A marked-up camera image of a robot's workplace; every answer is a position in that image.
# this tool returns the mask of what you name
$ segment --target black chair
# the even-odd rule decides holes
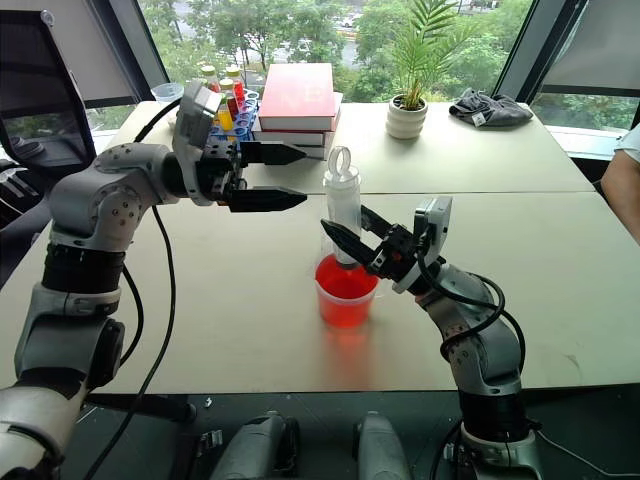
[[[55,183],[95,158],[82,98],[58,50],[46,11],[0,10],[0,142],[43,190],[39,203],[0,230],[0,287],[51,216]]]

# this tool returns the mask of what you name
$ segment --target person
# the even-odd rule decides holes
[[[640,125],[620,139],[600,185],[611,209],[640,244]]]

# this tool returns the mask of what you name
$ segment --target red liquid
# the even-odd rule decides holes
[[[229,112],[231,113],[231,118],[235,122],[236,117],[238,116],[238,103],[236,99],[233,97],[229,97],[227,99],[227,107],[229,107]]]
[[[240,81],[233,82],[233,93],[236,97],[236,101],[238,102],[238,104],[243,104],[244,103],[244,87],[242,85],[242,82]]]
[[[325,257],[316,269],[316,281],[322,289],[340,299],[359,299],[371,293],[378,284],[378,278],[369,275],[362,266],[344,270],[334,255]],[[325,322],[335,327],[355,327],[367,319],[371,298],[351,305],[342,305],[318,293],[320,314]]]

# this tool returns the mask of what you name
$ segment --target plastic bottle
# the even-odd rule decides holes
[[[222,101],[220,102],[220,106],[218,107],[218,113],[216,114],[216,118],[220,122],[220,127],[223,130],[231,130],[233,128],[233,118],[231,118],[231,112],[229,111],[229,106],[227,105],[226,95],[223,93]]]
[[[220,82],[218,81],[218,76],[216,75],[216,67],[212,65],[203,65],[200,67],[200,72],[202,76],[206,78],[207,83],[205,84],[209,90],[220,93]]]
[[[231,118],[233,119],[233,121],[235,121],[236,116],[238,115],[238,103],[233,96],[233,80],[231,80],[230,78],[223,78],[222,80],[220,80],[220,89],[222,93],[226,95],[227,106],[229,107],[229,111],[231,112]]]
[[[240,68],[237,65],[227,67],[227,77],[233,80],[233,95],[236,97],[238,105],[244,104],[244,85],[240,78]]]
[[[342,162],[338,165],[338,156]],[[329,220],[339,223],[360,236],[360,173],[351,166],[351,152],[347,147],[335,147],[327,160],[322,185],[327,196]],[[338,263],[353,268],[357,262],[333,245]]]

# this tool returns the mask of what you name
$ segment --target plastic cup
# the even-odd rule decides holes
[[[184,87],[179,83],[163,83],[151,89],[151,93],[157,102],[171,103],[178,100],[184,93]]]
[[[378,278],[359,265],[344,270],[335,255],[325,257],[316,268],[316,291],[320,315],[329,325],[357,327],[369,316]]]

